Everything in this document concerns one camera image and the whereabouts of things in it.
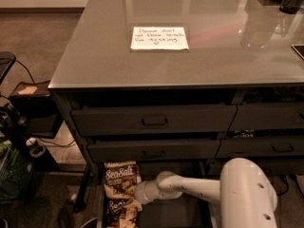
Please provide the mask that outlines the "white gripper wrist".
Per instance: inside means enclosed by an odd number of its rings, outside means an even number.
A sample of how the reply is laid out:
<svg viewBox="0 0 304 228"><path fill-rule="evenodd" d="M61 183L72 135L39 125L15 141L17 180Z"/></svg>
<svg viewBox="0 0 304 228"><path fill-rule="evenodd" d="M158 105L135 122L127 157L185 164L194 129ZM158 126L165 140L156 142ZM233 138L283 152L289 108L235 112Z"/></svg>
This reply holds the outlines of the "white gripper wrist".
<svg viewBox="0 0 304 228"><path fill-rule="evenodd" d="M148 204L154 200L164 197L163 191L155 180L142 181L135 186L135 198L129 199L124 208L136 208L139 212L143 210L142 204Z"/></svg>

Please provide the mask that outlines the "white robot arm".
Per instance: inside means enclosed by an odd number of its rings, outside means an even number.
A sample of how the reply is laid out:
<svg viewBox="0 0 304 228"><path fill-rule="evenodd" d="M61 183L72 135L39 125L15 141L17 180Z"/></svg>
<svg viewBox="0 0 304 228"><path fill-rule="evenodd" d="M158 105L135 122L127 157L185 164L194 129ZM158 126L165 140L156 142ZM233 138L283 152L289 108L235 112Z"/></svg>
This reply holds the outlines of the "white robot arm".
<svg viewBox="0 0 304 228"><path fill-rule="evenodd" d="M254 162L234 158L225 163L218 180L186 178L170 171L135 186L140 204L171 200L183 194L220 205L222 228L277 228L276 190Z"/></svg>

